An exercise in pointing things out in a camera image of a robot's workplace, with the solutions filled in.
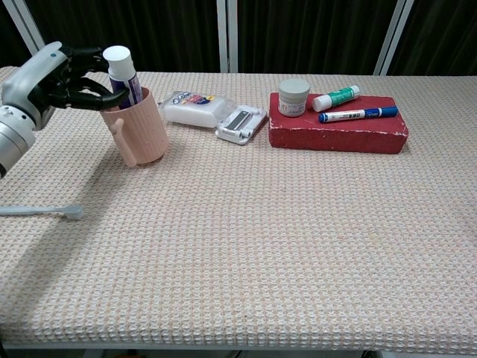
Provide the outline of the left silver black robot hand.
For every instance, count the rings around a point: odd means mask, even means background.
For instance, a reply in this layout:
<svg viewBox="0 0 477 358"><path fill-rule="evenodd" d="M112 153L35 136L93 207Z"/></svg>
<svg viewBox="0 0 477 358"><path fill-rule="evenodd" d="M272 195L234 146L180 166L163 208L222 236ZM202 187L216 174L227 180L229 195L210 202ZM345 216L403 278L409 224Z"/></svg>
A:
<svg viewBox="0 0 477 358"><path fill-rule="evenodd" d="M24 112L42 130L57 108L107 110L119 106L130 90L108 90L86 77L104 72L108 63L102 48L72 48L52 42L27 60L2 85L1 101Z"/></svg>

